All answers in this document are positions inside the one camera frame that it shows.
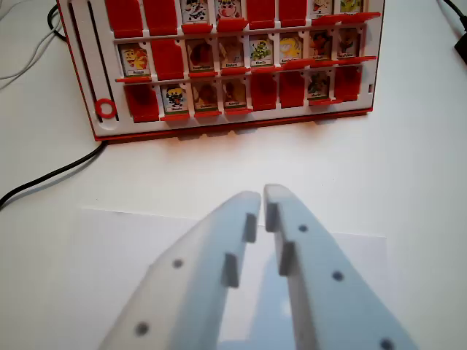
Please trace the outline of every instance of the character card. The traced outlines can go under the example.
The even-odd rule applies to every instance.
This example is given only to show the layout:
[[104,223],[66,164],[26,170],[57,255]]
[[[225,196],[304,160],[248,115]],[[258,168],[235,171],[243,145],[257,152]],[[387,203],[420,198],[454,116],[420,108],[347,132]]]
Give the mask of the character card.
[[242,6],[240,0],[214,0],[216,7],[216,20],[220,18],[240,18]]
[[333,0],[313,0],[312,1],[312,20],[324,15],[332,15]]
[[337,58],[357,57],[360,49],[360,34],[356,28],[339,29]]
[[309,36],[309,57],[317,61],[330,60],[332,36],[328,31],[310,31]]
[[197,112],[217,110],[217,91],[213,81],[194,82],[193,102]]
[[212,46],[204,39],[186,41],[190,71],[213,71]]
[[273,43],[267,34],[250,36],[251,67],[270,66],[273,61]]
[[362,12],[363,0],[341,0],[341,13]]
[[186,92],[180,84],[161,85],[161,92],[166,114],[176,114],[188,110]]
[[118,45],[125,77],[151,75],[147,65],[147,52],[139,43]]
[[184,24],[208,23],[207,0],[180,0]]
[[247,106],[247,91],[239,79],[223,80],[224,108],[242,108]]
[[243,43],[236,36],[218,39],[220,68],[243,67]]
[[281,33],[279,45],[280,63],[301,58],[303,42],[297,33]]
[[308,99],[329,98],[329,76],[326,71],[312,71],[308,84]]

